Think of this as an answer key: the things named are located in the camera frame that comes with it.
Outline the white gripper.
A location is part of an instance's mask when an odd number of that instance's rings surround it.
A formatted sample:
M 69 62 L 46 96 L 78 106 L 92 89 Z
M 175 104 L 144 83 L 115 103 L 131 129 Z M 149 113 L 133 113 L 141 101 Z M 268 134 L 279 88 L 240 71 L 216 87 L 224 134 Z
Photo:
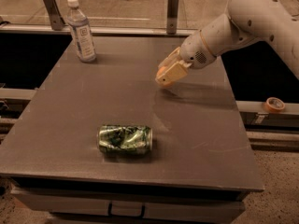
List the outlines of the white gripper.
M 202 69 L 215 60 L 216 56 L 210 51 L 202 33 L 196 31 L 184 40 L 181 47 L 175 48 L 158 68 L 165 67 L 174 83 L 188 75 L 189 67 Z

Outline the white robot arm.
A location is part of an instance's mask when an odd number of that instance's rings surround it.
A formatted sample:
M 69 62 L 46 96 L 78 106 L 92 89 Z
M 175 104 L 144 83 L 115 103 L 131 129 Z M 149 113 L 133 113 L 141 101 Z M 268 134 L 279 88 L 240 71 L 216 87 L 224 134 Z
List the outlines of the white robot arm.
M 299 78 L 299 20 L 279 0 L 229 0 L 226 11 L 189 35 L 158 66 L 156 82 L 171 85 L 223 53 L 266 42 Z

